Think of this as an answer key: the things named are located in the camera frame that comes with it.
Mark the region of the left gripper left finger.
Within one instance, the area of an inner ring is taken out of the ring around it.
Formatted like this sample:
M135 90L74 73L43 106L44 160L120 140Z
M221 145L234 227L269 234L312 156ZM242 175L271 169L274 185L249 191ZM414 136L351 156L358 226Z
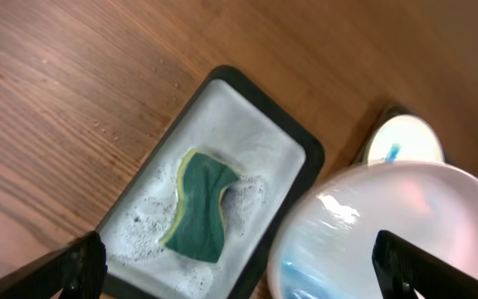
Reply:
M106 274L105 245L90 231L0 278L0 298L96 299Z

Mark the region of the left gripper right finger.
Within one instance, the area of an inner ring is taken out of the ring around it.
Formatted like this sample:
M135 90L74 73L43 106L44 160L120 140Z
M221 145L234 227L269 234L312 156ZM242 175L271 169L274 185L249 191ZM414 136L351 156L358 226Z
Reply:
M389 231L378 232L372 262L384 299L478 298L478 280Z

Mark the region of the white plate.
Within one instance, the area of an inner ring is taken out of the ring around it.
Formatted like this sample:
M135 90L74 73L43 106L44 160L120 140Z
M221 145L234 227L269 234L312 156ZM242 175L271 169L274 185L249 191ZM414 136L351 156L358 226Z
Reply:
M372 264L388 230L478 280L478 178L449 164L358 166L311 189L271 249L275 298L378 298Z
M354 164L420 161L444 164L446 154L432 127L405 107L389 106L375 121Z

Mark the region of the green yellow sponge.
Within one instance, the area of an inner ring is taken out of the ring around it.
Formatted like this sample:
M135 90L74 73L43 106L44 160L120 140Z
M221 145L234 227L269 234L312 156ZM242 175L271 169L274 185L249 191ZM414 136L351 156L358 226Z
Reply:
M236 170L214 155L188 151L178 167L173 221L159 245L196 261L217 262L226 241L222 198L239 180Z

